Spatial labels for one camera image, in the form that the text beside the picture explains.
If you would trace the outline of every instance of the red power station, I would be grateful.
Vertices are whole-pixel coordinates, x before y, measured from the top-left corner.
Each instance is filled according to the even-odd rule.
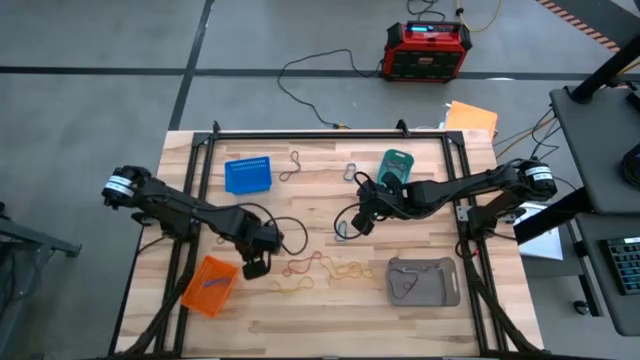
[[[469,49],[469,29],[458,22],[396,23],[387,29],[382,77],[446,83],[458,75]]]

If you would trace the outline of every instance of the wooden table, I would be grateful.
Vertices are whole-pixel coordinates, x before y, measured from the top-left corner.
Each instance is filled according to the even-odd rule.
[[[169,132],[157,177],[182,189],[192,132]],[[472,173],[496,166],[485,132],[464,132]],[[387,149],[411,153],[415,164],[411,181],[446,181],[447,174],[439,141],[398,140],[218,140],[214,147],[207,201],[215,205],[256,202],[275,216],[299,218],[309,230],[309,246],[300,256],[281,254],[273,258],[271,273],[259,279],[238,279],[224,310],[210,319],[191,312],[183,356],[207,357],[309,357],[309,356],[443,356],[477,355],[468,288],[462,261],[454,253],[458,241],[451,205],[422,221],[387,220],[377,223],[371,235],[336,243],[332,229],[338,211],[357,202],[355,183],[343,180],[347,163],[359,171],[377,175]],[[278,174],[295,169],[290,153],[300,153],[302,171],[280,182]],[[265,193],[234,196],[224,191],[224,163],[229,160],[268,155],[273,186]],[[193,194],[198,191],[195,181]],[[478,198],[483,204],[496,194]],[[255,211],[263,220],[266,215]],[[354,213],[348,212],[345,219]],[[302,231],[293,222],[279,224],[285,244],[292,250],[302,244]],[[511,227],[499,225],[498,233],[512,235]],[[145,230],[141,245],[160,236],[159,228]],[[217,236],[203,227],[198,263],[206,255],[242,265],[230,243],[219,245]],[[136,262],[128,294],[117,351],[129,347],[160,307],[172,242],[166,240],[145,250]],[[487,242],[500,304],[516,326],[534,345],[542,347],[536,316],[516,242],[492,238]],[[294,287],[302,275],[282,276],[287,261],[308,257],[314,251],[331,256],[336,265],[357,261],[370,267],[371,279],[329,282],[329,274],[317,261],[306,274],[315,287],[294,294],[277,290]],[[385,269],[391,257],[456,261],[461,302],[456,307],[393,307],[387,299]],[[491,318],[486,306],[484,319],[489,343],[495,348]],[[177,307],[169,322],[167,346],[171,346]]]

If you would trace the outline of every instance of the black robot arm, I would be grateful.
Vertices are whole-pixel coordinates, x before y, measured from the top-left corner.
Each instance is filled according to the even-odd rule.
[[[351,224],[368,235],[376,221],[387,218],[420,220],[431,216],[449,201],[502,190],[502,194],[486,206],[467,211],[469,238],[487,235],[497,219],[513,211],[525,201],[546,201],[557,189],[549,167],[537,160],[514,160],[495,169],[446,182],[432,180],[403,184],[391,172],[375,183],[367,174],[356,181],[360,188],[359,212]]]
[[[144,168],[116,168],[105,185],[104,204],[138,208],[145,216],[160,222],[164,234],[184,239],[191,222],[199,221],[221,238],[235,244],[246,262],[242,268],[246,279],[269,272],[271,255],[277,255],[284,236],[273,222],[263,224],[258,216],[237,205],[218,207],[167,186]]]

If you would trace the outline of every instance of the orange plastic basket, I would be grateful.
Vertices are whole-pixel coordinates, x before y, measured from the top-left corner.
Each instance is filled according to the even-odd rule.
[[[237,278],[238,268],[206,256],[180,303],[189,309],[215,317],[222,310]]]

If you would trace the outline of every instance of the keyboard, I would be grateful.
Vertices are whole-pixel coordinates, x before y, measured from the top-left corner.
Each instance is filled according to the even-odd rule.
[[[640,294],[640,238],[602,240],[601,246],[620,294]]]

